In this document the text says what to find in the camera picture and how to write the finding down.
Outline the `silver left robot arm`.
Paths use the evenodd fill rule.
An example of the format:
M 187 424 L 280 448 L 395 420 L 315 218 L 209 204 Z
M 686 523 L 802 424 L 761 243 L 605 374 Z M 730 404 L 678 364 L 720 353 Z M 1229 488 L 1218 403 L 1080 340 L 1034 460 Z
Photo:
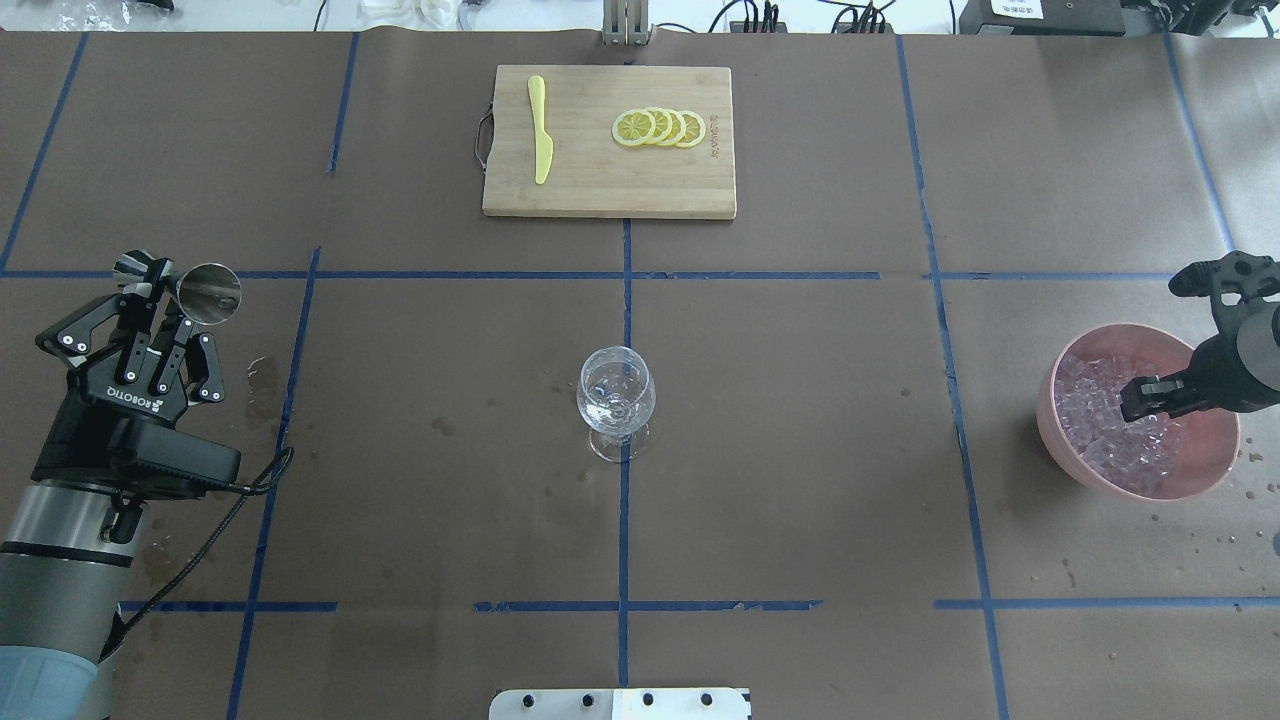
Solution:
M 36 337 L 67 392 L 3 537 L 3 716 L 110 715 L 102 667 L 136 626 L 119 603 L 154 500 L 243 495 L 239 451 L 179 418 L 225 398 L 209 333 L 241 305 L 218 264 L 119 277 Z

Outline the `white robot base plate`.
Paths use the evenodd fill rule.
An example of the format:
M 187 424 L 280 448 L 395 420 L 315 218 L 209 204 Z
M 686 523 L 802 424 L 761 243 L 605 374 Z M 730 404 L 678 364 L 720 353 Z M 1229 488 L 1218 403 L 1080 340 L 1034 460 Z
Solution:
M 489 719 L 751 719 L 749 691 L 730 687 L 502 691 Z

